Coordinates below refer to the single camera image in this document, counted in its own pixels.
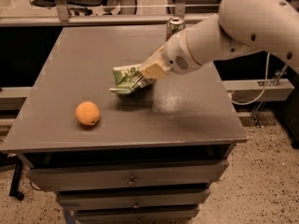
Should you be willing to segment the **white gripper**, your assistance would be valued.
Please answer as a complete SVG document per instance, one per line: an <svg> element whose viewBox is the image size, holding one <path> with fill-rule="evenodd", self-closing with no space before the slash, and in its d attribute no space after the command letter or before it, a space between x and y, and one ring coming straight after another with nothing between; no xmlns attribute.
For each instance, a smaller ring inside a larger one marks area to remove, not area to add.
<svg viewBox="0 0 299 224"><path fill-rule="evenodd" d="M148 79L168 77L170 71L186 75L202 67L191 55L187 44L187 30L172 35L138 68L139 73Z"/></svg>

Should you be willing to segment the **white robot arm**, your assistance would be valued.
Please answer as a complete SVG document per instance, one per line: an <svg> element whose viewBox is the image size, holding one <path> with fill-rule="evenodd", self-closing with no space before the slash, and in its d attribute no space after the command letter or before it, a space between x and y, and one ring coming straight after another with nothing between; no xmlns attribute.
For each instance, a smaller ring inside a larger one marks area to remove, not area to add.
<svg viewBox="0 0 299 224"><path fill-rule="evenodd" d="M286 0L221 0L216 15L172 35L139 72L153 79L185 75L262 50L299 71L299 12Z"/></svg>

